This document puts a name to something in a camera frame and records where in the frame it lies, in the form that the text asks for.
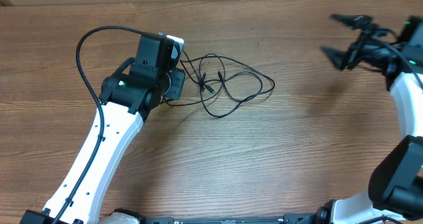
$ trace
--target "black bracket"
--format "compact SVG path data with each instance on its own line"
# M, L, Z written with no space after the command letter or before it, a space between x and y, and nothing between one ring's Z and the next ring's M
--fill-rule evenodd
M102 104L115 102L127 106L128 112L139 112L143 121L158 106L162 96L178 100L184 84L185 72L174 68L172 52L179 59L180 45L164 35L144 33L139 40L137 55L128 58L107 77L101 86ZM130 67L126 75L124 70Z
M373 207L401 214L410 221L423 218L423 137L406 136L371 175Z

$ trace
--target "wood grain surface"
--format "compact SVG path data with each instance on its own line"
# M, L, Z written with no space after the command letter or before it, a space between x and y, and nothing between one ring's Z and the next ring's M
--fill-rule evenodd
M190 57L230 56L270 75L270 96L216 120L203 108L154 109L128 150L102 206L147 216L238 217L314 212L367 187L399 142L382 76L339 72L320 45L346 48L356 32L331 13L367 14L400 30L422 0L266 0L0 8L0 223L41 211L73 164L95 104L75 65L87 31L116 24L186 40ZM82 65L102 80L137 50L138 35L104 31L83 45ZM215 60L205 64L217 77ZM227 64L228 74L243 68ZM237 97L258 83L228 83ZM198 100L186 81L181 102ZM220 94L210 109L234 104Z

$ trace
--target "tangled cable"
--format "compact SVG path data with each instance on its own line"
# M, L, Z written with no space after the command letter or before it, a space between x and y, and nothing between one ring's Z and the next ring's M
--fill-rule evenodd
M237 61L236 59L232 59L232 58L226 57L226 56L218 56L218 55L213 54L213 53L207 54L205 56L202 56L202 57L199 57L199 58L196 58L196 59L190 59L188 57L188 55L186 54L186 52L184 52L184 55L186 56L187 60L185 60L185 61L184 60L180 60L180 64L183 66L186 74L191 79L191 81L194 82L194 83L196 83L199 86L199 88L200 88L200 101L191 102L191 103L188 103L188 104L171 104L170 102L173 101L173 100L171 100L171 99L168 99L167 100L167 99L163 98L162 101L161 101L161 104L162 103L166 103L169 106L190 106L190 105L202 103L202 105L204 107L204 110L208 114L210 114L211 116L213 116L215 118L224 118L224 117L230 115L231 113L233 113L234 111L236 111L236 109L238 109L242 103L247 102L247 101L250 101L253 98L255 98L256 96L258 96L258 95L269 93L275 87L275 81L272 78L270 78L269 76L267 76L267 75L259 72L258 70L252 68L251 66L249 66L247 64L244 64L244 63L242 63L240 61ZM202 62L205 59L208 59L208 58L217 58L217 59L219 59L221 65L222 65L222 68L223 68L223 74L220 71L217 72L217 75L218 75L219 79L209 79L209 80L206 80L206 73L203 73L203 74L201 73ZM230 76L229 78L226 78L226 68L225 68L225 64L222 61L222 59L228 59L230 61L233 61L235 63L238 63L239 65L242 65L242 66L250 69L250 71L238 72L238 73ZM200 60L200 62L198 64L198 72L197 72L196 69L194 68L194 66L192 65L192 62L195 62L195 61L198 61L198 60ZM191 65L191 68L194 70L194 73L195 73L195 76L197 77L197 80L195 80L191 76L191 74L188 72L188 70L187 70L187 68L186 68L186 66L185 66L184 63L189 63ZM244 99L238 99L238 98L233 97L232 94L228 91L228 89L226 87L226 82L230 81L231 79L233 79L235 77L241 76L241 75L252 75L252 76L254 76L260 82L260 89L258 90L258 92L254 93L254 94L251 94L251 95L248 95ZM271 86L270 89L263 91L263 86L264 85L263 85L263 81L260 78L260 76L266 78L267 80L269 80L271 82L272 86ZM219 89L217 90L217 92L215 92L210 87L210 85L208 85L208 83L210 83L210 82L220 82L221 83ZM220 91L222 90L222 88L225 90L225 92L227 93L227 95L229 96L229 98L231 100L235 101L235 102L238 102L238 104L231 111L229 111L229 112L227 112L227 113L225 113L223 115L216 115L216 114L211 113L208 110L208 107L206 106L206 104L204 102L207 101L207 100L210 100L210 99L214 98L215 96L217 96L220 93ZM206 89L209 92L211 92L213 95L211 97L209 97L209 98L204 99L203 98L203 93L204 93L204 91Z

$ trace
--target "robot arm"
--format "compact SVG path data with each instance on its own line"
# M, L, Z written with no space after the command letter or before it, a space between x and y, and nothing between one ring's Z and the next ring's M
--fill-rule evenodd
M176 65L183 47L184 40L180 38L142 32L136 58L127 59L103 81L102 92L99 96L104 117L102 141L82 183L76 187L75 195L67 205L66 201L89 162L100 136L99 109L75 162L61 186L47 201L43 212L39 214L27 211L20 223L50 224L55 221L56 223L91 224L99 222L98 217L108 185L125 150L141 130L151 109L159 105L162 97L173 100L178 100L180 97L185 73L177 69ZM130 72L126 75L124 70L129 66ZM63 213L60 213L63 205L67 207ZM113 215L103 223L113 223L116 218L118 223L139 223L137 218L124 213Z
M423 20L409 18L396 48L377 39L392 31L379 28L369 16L331 17L362 33L347 52L322 48L324 53L339 70L353 69L361 61L380 69L397 107L402 141L375 169L369 189L321 207L327 217L320 223L370 224L387 219L398 223L420 219L423 178L417 174L423 165Z

